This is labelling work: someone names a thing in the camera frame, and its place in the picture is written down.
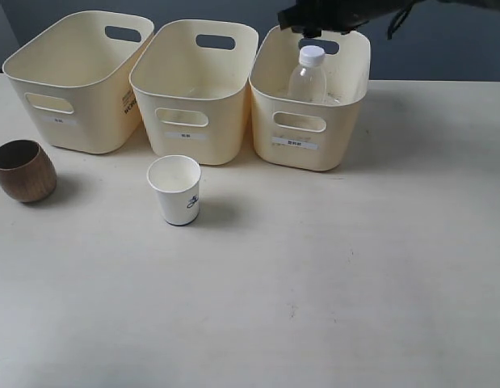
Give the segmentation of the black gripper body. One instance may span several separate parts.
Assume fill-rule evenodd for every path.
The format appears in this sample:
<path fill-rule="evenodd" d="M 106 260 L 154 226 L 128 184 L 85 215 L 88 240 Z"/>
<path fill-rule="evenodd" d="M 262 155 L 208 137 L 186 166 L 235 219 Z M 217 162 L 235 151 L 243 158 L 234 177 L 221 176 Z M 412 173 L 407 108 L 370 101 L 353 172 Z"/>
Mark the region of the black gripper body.
<path fill-rule="evenodd" d="M 386 35 L 390 39 L 405 22 L 414 1 L 299 0 L 278 13 L 279 27 L 304 38 L 320 37 L 324 31 L 348 34 L 374 19 L 392 14 Z"/>

